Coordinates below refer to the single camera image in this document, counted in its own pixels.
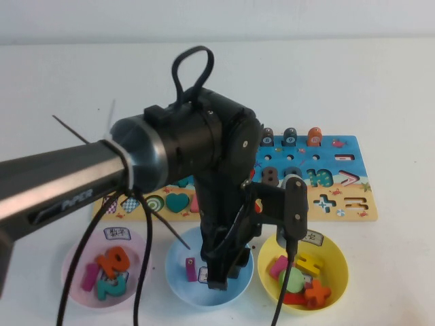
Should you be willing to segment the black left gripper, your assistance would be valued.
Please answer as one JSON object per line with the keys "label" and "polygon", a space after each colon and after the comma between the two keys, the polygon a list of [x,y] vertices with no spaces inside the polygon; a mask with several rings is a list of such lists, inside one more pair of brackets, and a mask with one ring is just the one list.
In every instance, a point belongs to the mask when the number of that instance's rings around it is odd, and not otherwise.
{"label": "black left gripper", "polygon": [[256,214],[255,202],[235,206],[227,202],[200,204],[201,258],[207,263],[208,288],[226,291],[225,269],[230,269],[231,278],[238,278],[241,268],[247,265],[246,245],[261,233],[259,223],[254,221]]}

